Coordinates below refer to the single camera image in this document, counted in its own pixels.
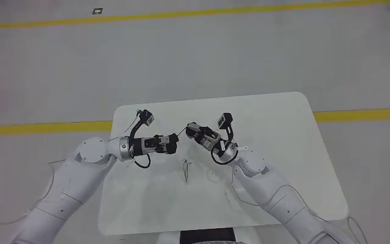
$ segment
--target white table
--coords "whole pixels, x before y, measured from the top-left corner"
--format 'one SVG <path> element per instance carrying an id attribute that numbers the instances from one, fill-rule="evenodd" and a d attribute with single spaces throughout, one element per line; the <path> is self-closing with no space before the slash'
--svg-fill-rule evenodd
<path id="1" fill-rule="evenodd" d="M 328 220 L 348 214 L 309 103 L 301 93 L 122 106 L 114 114 L 112 138 L 123 135 L 137 109 L 151 111 L 155 121 L 141 127 L 136 137 L 179 133 L 193 121 L 217 129 L 218 118 L 230 112 L 236 142 L 265 155 L 314 211 Z M 231 168 L 213 163 L 210 153 L 184 133 L 175 155 L 151 154 L 151 159 L 146 170 L 118 162 L 105 178 L 98 221 L 104 235 L 278 223 L 259 207 L 238 201 L 230 186 Z M 192 162 L 187 184 L 184 159 Z M 241 198 L 253 201 L 236 187 Z"/>

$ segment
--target yellow floor stripe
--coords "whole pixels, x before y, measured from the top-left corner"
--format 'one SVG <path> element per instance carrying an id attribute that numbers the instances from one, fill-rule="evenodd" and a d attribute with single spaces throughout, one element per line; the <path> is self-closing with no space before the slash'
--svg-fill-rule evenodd
<path id="1" fill-rule="evenodd" d="M 111 131 L 112 121 L 86 121 L 72 123 L 15 124 L 0 126 L 0 135 L 47 134 L 63 132 Z"/>
<path id="2" fill-rule="evenodd" d="M 314 112 L 317 123 L 390 120 L 390 109 Z"/>
<path id="3" fill-rule="evenodd" d="M 71 20 L 43 20 L 43 21 L 31 21 L 31 22 L 20 22 L 20 23 L 2 23 L 0 24 L 0 29 L 31 28 L 31 27 L 70 25 L 70 24 L 72 25 L 96 24 L 96 23 L 115 22 L 115 21 L 154 20 L 154 19 L 162 19 L 162 18 L 225 15 L 225 14 L 250 13 L 250 12 L 328 9 L 328 8 L 352 7 L 352 6 L 359 6 L 359 5 L 388 4 L 388 3 L 390 3 L 390 0 L 352 0 L 352 1 L 340 1 L 340 2 L 312 2 L 312 3 L 288 4 L 288 5 L 266 5 L 266 6 L 259 6 L 259 7 L 238 7 L 232 9 L 209 9 L 209 10 L 190 10 L 190 11 L 166 12 L 166 13 L 148 13 L 143 15 L 94 16 L 94 17 L 71 19 Z"/>
<path id="4" fill-rule="evenodd" d="M 390 120 L 390 109 L 314 112 L 317 123 Z M 112 121 L 16 124 L 0 126 L 0 135 L 47 134 L 64 132 L 110 132 Z"/>

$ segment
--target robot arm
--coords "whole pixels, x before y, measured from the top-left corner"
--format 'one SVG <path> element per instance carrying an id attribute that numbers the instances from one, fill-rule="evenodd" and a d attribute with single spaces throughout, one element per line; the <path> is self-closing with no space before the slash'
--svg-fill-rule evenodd
<path id="1" fill-rule="evenodd" d="M 202 145 L 211 155 L 215 153 L 220 165 L 229 165 L 253 200 L 267 213 L 276 218 L 299 244 L 355 243 L 332 224 L 319 219 L 308 209 L 279 172 L 268 164 L 266 158 L 252 149 L 240 150 L 233 141 L 231 114 L 224 113 L 218 127 L 225 129 L 228 140 L 209 127 L 196 123 L 187 126 L 186 134 Z"/>
<path id="2" fill-rule="evenodd" d="M 148 126 L 151 122 L 152 114 L 144 110 L 129 137 L 108 142 L 93 137 L 82 142 L 55 171 L 45 191 L 47 195 L 31 210 L 10 243 L 51 244 L 67 219 L 90 199 L 117 159 L 123 162 L 152 152 L 174 154 L 179 140 L 175 134 L 134 138 L 142 124 Z"/>

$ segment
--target floor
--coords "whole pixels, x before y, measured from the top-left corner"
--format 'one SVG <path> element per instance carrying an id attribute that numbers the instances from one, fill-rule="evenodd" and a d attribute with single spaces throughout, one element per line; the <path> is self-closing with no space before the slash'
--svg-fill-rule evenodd
<path id="1" fill-rule="evenodd" d="M 277 4 L 313 1 L 279 1 Z M 3 1 L 0 23 L 262 6 L 274 1 Z M 0 124 L 112 120 L 124 104 L 298 91 L 313 111 L 390 107 L 386 5 L 0 29 Z M 389 121 L 318 124 L 350 215 L 370 243 L 390 243 Z M 0 221 L 23 214 L 65 158 L 107 132 L 0 135 Z M 103 236 L 101 188 L 55 243 L 155 243 Z M 346 227 L 345 221 L 337 221 Z M 4 242 L 17 224 L 0 226 Z M 282 226 L 261 241 L 294 243 Z"/>

